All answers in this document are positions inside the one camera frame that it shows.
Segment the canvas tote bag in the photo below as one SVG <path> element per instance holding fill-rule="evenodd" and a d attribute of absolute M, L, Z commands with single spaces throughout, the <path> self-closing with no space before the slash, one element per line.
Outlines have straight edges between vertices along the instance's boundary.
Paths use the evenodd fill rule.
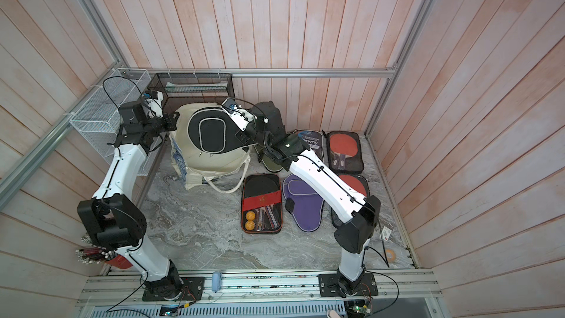
<path fill-rule="evenodd" d="M 209 154 L 197 149 L 188 136 L 188 121 L 192 114 L 203 107 L 220 107 L 213 103 L 187 104 L 177 109 L 180 118 L 177 130 L 170 133 L 172 145 L 172 166 L 184 181 L 185 189 L 191 190 L 206 183 L 222 194 L 232 194 L 240 188 L 250 165 L 250 150 L 242 147 L 224 154 Z M 233 175 L 239 170 L 243 173 L 238 183 L 231 189 L 219 188 L 213 180 Z"/>

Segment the red paddle case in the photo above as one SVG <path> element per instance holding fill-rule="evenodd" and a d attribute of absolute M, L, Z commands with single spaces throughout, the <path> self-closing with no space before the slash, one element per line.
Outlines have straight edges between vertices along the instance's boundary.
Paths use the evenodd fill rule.
<path fill-rule="evenodd" d="M 362 175 L 346 175 L 338 174 L 339 178 L 342 179 L 349 187 L 353 188 L 357 192 L 363 194 L 364 197 L 370 196 L 369 185 L 365 177 Z M 334 228 L 339 228 L 343 222 L 339 219 L 337 213 L 331 209 L 331 221 Z"/>
<path fill-rule="evenodd" d="M 359 135 L 355 132 L 332 131 L 326 135 L 328 163 L 337 173 L 360 175 L 364 170 Z"/>

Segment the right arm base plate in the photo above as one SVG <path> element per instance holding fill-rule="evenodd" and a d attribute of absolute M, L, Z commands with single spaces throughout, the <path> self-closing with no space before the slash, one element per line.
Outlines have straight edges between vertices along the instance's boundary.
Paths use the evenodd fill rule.
<path fill-rule="evenodd" d="M 356 281 L 347 280 L 340 272 L 318 275 L 322 297 L 376 297 L 378 287 L 372 273 L 363 272 Z"/>

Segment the Deerway paddle set pack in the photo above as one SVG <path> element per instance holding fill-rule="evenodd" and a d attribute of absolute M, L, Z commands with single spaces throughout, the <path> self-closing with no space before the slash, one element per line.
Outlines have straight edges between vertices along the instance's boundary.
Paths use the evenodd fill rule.
<path fill-rule="evenodd" d="M 320 160 L 325 160 L 325 138 L 321 132 L 314 130 L 295 130 L 294 134 L 298 135 L 306 142 Z"/>

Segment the red black paddle cover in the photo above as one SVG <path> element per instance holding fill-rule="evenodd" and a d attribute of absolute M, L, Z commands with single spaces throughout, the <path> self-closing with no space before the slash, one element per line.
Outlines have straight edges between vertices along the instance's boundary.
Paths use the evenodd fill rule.
<path fill-rule="evenodd" d="M 275 174 L 247 176 L 241 195 L 241 228 L 248 234 L 277 234 L 283 227 L 280 179 Z"/>

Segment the green paddle cover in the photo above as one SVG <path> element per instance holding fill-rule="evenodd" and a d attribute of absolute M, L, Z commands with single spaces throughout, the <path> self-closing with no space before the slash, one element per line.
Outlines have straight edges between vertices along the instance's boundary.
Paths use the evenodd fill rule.
<path fill-rule="evenodd" d="M 278 173 L 283 170 L 283 167 L 277 163 L 275 163 L 272 159 L 270 159 L 265 154 L 265 149 L 261 145 L 254 145 L 254 149 L 257 153 L 257 161 L 262 163 L 263 166 L 271 173 Z"/>

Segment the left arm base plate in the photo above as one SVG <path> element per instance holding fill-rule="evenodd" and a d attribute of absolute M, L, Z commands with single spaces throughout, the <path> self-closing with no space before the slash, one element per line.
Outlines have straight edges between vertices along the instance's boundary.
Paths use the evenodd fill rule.
<path fill-rule="evenodd" d="M 202 298 L 205 288 L 204 277 L 180 277 L 178 280 L 163 278 L 144 284 L 144 302 L 189 300 L 198 301 Z"/>

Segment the purple paddle cover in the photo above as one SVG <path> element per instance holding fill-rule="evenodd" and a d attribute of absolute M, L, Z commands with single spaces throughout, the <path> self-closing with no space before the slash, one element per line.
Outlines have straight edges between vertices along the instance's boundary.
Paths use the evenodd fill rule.
<path fill-rule="evenodd" d="M 282 183 L 285 210 L 293 217 L 301 231 L 316 231 L 322 222 L 325 201 L 305 181 L 289 175 Z"/>

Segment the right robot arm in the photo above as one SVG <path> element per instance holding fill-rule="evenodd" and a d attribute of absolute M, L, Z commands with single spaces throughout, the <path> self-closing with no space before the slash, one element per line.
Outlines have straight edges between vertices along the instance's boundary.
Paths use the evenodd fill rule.
<path fill-rule="evenodd" d="M 338 215 L 342 225 L 334 238 L 341 247 L 341 261 L 337 272 L 328 275 L 332 282 L 320 292 L 334 291 L 343 298 L 356 294 L 366 277 L 364 250 L 378 225 L 378 198 L 365 197 L 348 186 L 305 141 L 287 133 L 273 102 L 252 104 L 250 109 L 236 102 L 225 104 L 239 129 L 236 137 L 240 141 L 262 146 L 266 157 L 305 181 Z"/>

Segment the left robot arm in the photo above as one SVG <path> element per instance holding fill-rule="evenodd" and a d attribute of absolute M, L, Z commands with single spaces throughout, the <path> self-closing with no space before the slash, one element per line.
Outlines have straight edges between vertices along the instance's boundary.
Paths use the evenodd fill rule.
<path fill-rule="evenodd" d="M 113 142 L 113 161 L 99 189 L 77 206 L 77 213 L 96 247 L 124 257 L 141 274 L 151 297 L 176 300 L 182 279 L 173 262 L 163 256 L 147 235 L 147 220 L 132 202 L 135 178 L 154 141 L 174 131 L 179 116 L 163 113 L 162 103 L 147 95 L 118 109 L 122 123 Z"/>

